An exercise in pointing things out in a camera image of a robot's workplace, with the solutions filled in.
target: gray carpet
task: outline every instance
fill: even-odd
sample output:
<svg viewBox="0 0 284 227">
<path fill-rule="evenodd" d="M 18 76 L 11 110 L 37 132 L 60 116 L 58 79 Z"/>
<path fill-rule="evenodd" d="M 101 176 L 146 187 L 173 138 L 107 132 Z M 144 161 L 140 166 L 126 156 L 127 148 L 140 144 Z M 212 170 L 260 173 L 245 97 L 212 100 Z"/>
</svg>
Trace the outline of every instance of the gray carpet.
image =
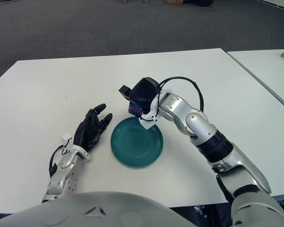
<svg viewBox="0 0 284 227">
<path fill-rule="evenodd" d="M 284 48 L 284 10 L 256 0 L 0 2 L 0 76 L 18 60 Z"/>
</svg>

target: teal plate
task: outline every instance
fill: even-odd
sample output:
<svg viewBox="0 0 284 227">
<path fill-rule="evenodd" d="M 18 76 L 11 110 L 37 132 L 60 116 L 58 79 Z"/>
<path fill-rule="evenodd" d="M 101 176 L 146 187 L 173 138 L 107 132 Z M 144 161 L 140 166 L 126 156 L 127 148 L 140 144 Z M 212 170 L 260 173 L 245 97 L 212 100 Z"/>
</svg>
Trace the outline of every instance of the teal plate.
<svg viewBox="0 0 284 227">
<path fill-rule="evenodd" d="M 130 117 L 114 128 L 110 146 L 115 157 L 123 164 L 144 167 L 160 156 L 163 137 L 156 125 L 146 130 L 137 117 Z"/>
</svg>

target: black cable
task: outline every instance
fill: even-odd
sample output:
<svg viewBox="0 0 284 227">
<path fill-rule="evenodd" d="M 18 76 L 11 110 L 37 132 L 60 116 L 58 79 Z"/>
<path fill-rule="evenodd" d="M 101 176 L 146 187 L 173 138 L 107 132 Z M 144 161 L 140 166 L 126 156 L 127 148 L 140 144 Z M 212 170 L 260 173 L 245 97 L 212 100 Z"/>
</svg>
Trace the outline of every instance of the black cable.
<svg viewBox="0 0 284 227">
<path fill-rule="evenodd" d="M 65 152 L 64 152 L 64 148 L 63 148 L 63 150 L 62 150 L 62 152 L 61 152 L 61 155 L 65 155 L 67 151 L 68 151 L 68 149 L 65 149 Z"/>
<path fill-rule="evenodd" d="M 53 157 L 55 155 L 55 153 L 60 150 L 61 148 L 63 148 L 63 145 L 60 145 L 52 154 L 51 156 L 51 160 L 49 161 L 49 175 L 52 176 L 53 175 Z"/>
<path fill-rule="evenodd" d="M 141 119 L 141 120 L 145 120 L 146 122 L 152 122 L 152 121 L 153 121 L 153 119 L 151 119 L 151 120 L 146 120 L 146 119 L 144 119 L 144 118 L 142 118 L 142 117 L 140 117 L 140 119 Z"/>
<path fill-rule="evenodd" d="M 192 81 L 191 79 L 186 78 L 186 77 L 170 77 L 170 78 L 167 78 L 167 79 L 165 79 L 165 80 L 163 80 L 162 82 L 159 83 L 159 86 L 158 86 L 158 89 L 159 89 L 159 90 L 158 90 L 158 104 L 157 104 L 156 117 L 157 117 L 158 112 L 159 112 L 160 92 L 161 92 L 163 86 L 164 86 L 167 82 L 169 82 L 170 80 L 172 80 L 172 79 L 184 79 L 184 80 L 187 80 L 187 81 L 189 81 L 190 83 L 192 83 L 192 84 L 194 85 L 195 89 L 197 90 L 197 92 L 198 92 L 198 94 L 199 94 L 200 110 L 203 112 L 203 111 L 204 111 L 204 100 L 203 100 L 203 95 L 202 95 L 202 93 L 201 93 L 201 91 L 200 91 L 198 85 L 197 85 L 194 81 Z"/>
<path fill-rule="evenodd" d="M 55 156 L 55 153 L 56 153 L 58 150 L 60 150 L 61 148 L 65 148 L 65 147 L 68 145 L 68 143 L 70 142 L 71 139 L 72 139 L 72 138 L 68 139 L 68 140 L 67 140 L 67 143 L 66 143 L 65 145 L 60 145 L 60 146 L 53 152 L 53 154 L 52 154 L 52 156 L 51 156 L 51 160 L 49 161 L 49 175 L 50 175 L 50 177 L 52 177 L 52 175 L 53 175 L 53 174 L 56 172 L 56 170 L 57 170 L 57 165 L 54 164 L 54 166 L 53 166 L 53 157 Z"/>
</svg>

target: white table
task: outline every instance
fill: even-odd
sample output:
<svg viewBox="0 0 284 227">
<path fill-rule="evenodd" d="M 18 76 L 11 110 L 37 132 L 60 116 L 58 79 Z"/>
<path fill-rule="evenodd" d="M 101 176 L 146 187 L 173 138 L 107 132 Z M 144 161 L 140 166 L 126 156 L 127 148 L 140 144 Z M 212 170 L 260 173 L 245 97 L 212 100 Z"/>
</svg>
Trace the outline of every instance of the white table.
<svg viewBox="0 0 284 227">
<path fill-rule="evenodd" d="M 284 50 L 228 52 L 284 105 Z"/>
<path fill-rule="evenodd" d="M 164 148 L 152 165 L 129 168 L 112 154 L 112 130 L 131 116 L 118 89 L 132 88 L 142 77 L 172 76 L 198 83 L 210 122 L 258 166 L 273 195 L 284 194 L 284 106 L 223 50 L 31 60 L 18 61 L 0 78 L 0 212 L 41 202 L 60 136 L 74 134 L 87 110 L 100 103 L 107 104 L 101 115 L 114 117 L 84 166 L 77 192 L 131 192 L 168 207 L 225 202 L 205 158 L 165 119 L 158 123 Z M 199 106 L 190 83 L 166 87 Z"/>
<path fill-rule="evenodd" d="M 278 7 L 279 6 L 284 7 L 284 0 L 264 0 L 264 1 L 273 3 L 273 4 L 275 4 Z"/>
</svg>

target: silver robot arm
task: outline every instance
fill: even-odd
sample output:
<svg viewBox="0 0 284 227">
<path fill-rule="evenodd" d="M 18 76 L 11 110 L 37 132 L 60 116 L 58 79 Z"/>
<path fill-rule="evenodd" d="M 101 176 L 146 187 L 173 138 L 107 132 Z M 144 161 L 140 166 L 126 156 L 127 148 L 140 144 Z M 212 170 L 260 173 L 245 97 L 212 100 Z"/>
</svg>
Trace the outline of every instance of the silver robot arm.
<svg viewBox="0 0 284 227">
<path fill-rule="evenodd" d="M 248 157 L 210 124 L 202 111 L 191 107 L 171 90 L 161 91 L 160 96 L 159 102 L 156 96 L 150 111 L 141 115 L 141 124 L 150 128 L 162 116 L 190 137 L 217 173 L 218 184 L 232 203 L 233 226 L 284 226 L 284 210 L 270 196 L 267 179 Z"/>
</svg>

